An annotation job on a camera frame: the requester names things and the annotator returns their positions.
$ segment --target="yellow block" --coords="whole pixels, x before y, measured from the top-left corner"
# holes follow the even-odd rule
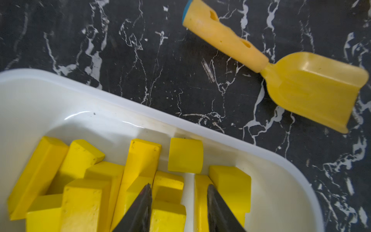
[[[185,138],[172,138],[170,141],[167,170],[201,173],[204,160],[202,141]]]
[[[124,169],[125,166],[102,161],[88,168],[85,172],[85,179],[106,180],[111,183],[107,213],[107,225],[105,231],[110,231],[112,217],[114,214]]]
[[[28,209],[27,232],[59,232],[62,194],[39,196]]]
[[[103,232],[107,228],[109,181],[76,179],[65,186],[61,232]]]
[[[135,181],[131,184],[125,194],[125,212],[129,210],[134,200],[137,198],[139,193],[142,191],[144,186],[152,184],[153,179],[150,177],[138,176]]]
[[[8,198],[10,220],[26,218],[36,197],[44,195],[68,151],[56,138],[42,137]]]
[[[207,218],[207,188],[213,184],[206,175],[194,176],[194,231],[209,232]]]
[[[73,141],[47,194],[62,193],[66,184],[84,178],[86,169],[101,162],[104,156],[101,151],[83,139]]]
[[[154,201],[152,204],[150,232],[183,232],[186,224],[184,205]]]
[[[242,226],[251,206],[251,177],[236,167],[210,166],[209,177]]]
[[[153,180],[152,199],[180,204],[184,178],[163,171],[157,171]]]
[[[118,225],[128,210],[128,208],[125,207],[125,195],[134,180],[138,176],[150,177],[153,180],[157,170],[160,152],[161,144],[141,139],[133,139],[131,141],[111,229],[114,229]]]

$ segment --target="yellow toy shovel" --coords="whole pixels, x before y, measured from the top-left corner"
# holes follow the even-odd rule
[[[219,22],[216,12],[201,0],[190,0],[183,26],[223,53],[260,72],[273,101],[282,108],[347,133],[347,123],[368,72],[309,52],[296,52],[276,64],[249,41]]]

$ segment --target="black marble surface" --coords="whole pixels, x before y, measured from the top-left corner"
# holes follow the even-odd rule
[[[371,71],[370,0],[208,0],[276,62],[309,51]],[[326,231],[370,231],[371,85],[332,129],[278,107],[263,78],[181,25],[186,0],[0,0],[0,70],[37,68],[274,151],[320,201]]]

